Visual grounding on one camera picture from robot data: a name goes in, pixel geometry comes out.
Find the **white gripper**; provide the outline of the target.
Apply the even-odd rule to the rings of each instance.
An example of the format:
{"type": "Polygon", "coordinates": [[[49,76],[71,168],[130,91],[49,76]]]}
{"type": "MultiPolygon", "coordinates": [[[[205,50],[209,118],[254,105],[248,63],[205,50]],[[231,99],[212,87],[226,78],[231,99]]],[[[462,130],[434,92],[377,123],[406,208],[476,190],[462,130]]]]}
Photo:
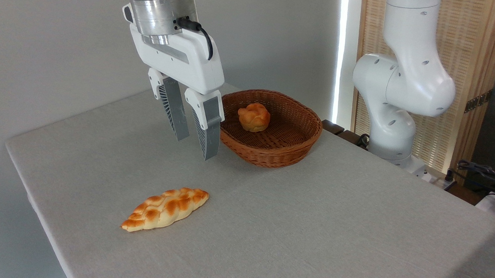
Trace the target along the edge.
{"type": "Polygon", "coordinates": [[[191,105],[203,159],[218,153],[220,123],[225,120],[220,91],[225,83],[216,43],[213,56],[204,35],[191,30],[166,36],[168,44],[144,43],[144,35],[134,24],[129,25],[138,56],[147,66],[155,98],[161,101],[170,126],[178,141],[189,136],[188,124],[179,82],[188,86],[184,93],[191,105]]]}

